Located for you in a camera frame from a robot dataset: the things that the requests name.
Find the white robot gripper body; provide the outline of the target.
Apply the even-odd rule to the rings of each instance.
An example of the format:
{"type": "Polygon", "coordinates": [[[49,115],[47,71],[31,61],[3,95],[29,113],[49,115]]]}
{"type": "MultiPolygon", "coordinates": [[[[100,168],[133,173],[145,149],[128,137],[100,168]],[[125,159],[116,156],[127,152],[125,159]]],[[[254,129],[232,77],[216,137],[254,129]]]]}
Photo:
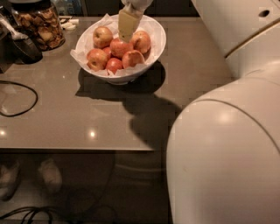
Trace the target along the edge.
{"type": "Polygon", "coordinates": [[[121,0],[124,9],[130,13],[143,14],[152,4],[153,0],[121,0]]]}

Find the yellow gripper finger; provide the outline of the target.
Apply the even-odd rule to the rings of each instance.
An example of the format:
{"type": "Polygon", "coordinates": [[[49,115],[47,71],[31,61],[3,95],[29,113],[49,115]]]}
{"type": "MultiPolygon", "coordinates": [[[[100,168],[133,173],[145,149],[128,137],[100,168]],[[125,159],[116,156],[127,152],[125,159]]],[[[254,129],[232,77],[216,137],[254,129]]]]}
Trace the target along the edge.
{"type": "Polygon", "coordinates": [[[139,10],[120,10],[118,14],[118,35],[119,39],[129,43],[134,32],[140,24],[143,13],[139,10]]]}

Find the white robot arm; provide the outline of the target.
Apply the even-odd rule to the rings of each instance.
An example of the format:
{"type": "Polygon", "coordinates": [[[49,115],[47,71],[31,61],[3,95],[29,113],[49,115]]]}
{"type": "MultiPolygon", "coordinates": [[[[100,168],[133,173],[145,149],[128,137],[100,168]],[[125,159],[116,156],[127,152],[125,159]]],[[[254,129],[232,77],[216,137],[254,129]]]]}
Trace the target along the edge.
{"type": "Polygon", "coordinates": [[[280,0],[192,3],[235,80],[172,126],[172,222],[280,224],[280,0]]]}

